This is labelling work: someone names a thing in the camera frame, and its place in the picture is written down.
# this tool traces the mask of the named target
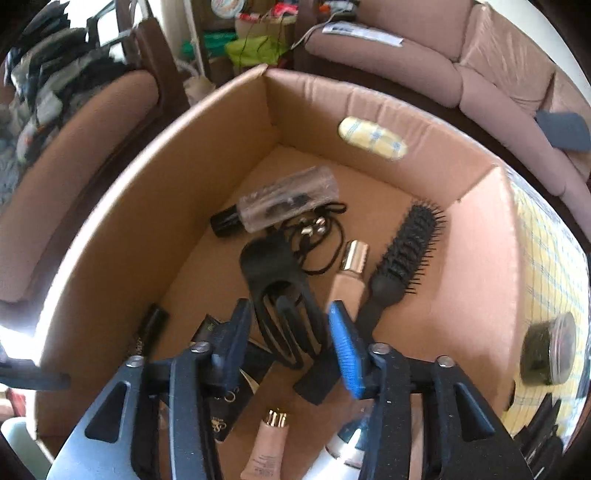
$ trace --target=yellow patterned cloth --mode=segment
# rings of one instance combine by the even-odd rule
[[[562,399],[558,435],[568,444],[589,389],[589,272],[583,250],[556,212],[509,169],[524,256],[524,322],[527,326],[572,312],[577,349],[569,380],[554,387],[526,387],[515,374],[515,400],[503,423],[515,435],[530,422],[547,392]]]

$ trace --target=metal screw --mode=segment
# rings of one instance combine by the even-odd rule
[[[390,346],[387,343],[374,343],[370,348],[376,355],[386,355],[390,352]]]
[[[144,364],[144,357],[141,355],[132,355],[127,359],[125,365],[131,368],[141,367]]]
[[[205,353],[211,348],[209,342],[197,342],[191,347],[191,351],[195,353]]]
[[[438,356],[437,363],[443,368],[451,368],[455,367],[456,365],[456,363],[453,361],[453,358],[447,355]]]

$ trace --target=sofa cushion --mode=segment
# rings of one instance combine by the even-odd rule
[[[453,108],[460,103],[462,78],[445,57],[405,39],[402,47],[343,35],[312,33],[312,55],[379,75]]]
[[[538,110],[535,121],[554,148],[591,151],[591,135],[585,119],[575,112]]]
[[[555,152],[565,178],[565,190],[560,199],[573,214],[583,233],[591,239],[591,192],[564,152]]]
[[[457,60],[472,4],[472,0],[362,0],[357,19]]]
[[[513,23],[490,5],[476,5],[460,65],[476,70],[534,116],[556,65]]]
[[[535,120],[474,70],[456,65],[463,80],[460,110],[507,147],[552,195],[565,190],[564,168]]]
[[[585,119],[591,129],[591,106],[568,75],[560,69],[556,70],[552,85],[544,103],[543,110],[549,112],[575,112]],[[570,161],[577,168],[584,180],[591,174],[591,152],[581,153],[565,151]]]

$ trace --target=clear plastic bottle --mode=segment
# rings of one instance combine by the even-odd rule
[[[214,233],[229,236],[240,228],[254,233],[339,198],[339,186],[328,167],[312,167],[240,198],[236,205],[210,218]]]

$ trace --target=round hair brush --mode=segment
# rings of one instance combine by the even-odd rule
[[[416,293],[434,243],[441,234],[445,216],[433,203],[413,202],[380,263],[369,279],[369,298],[357,315],[355,327],[369,345],[384,310],[400,302],[406,293]],[[294,390],[314,405],[320,405],[340,378],[335,350],[325,350],[295,385]]]

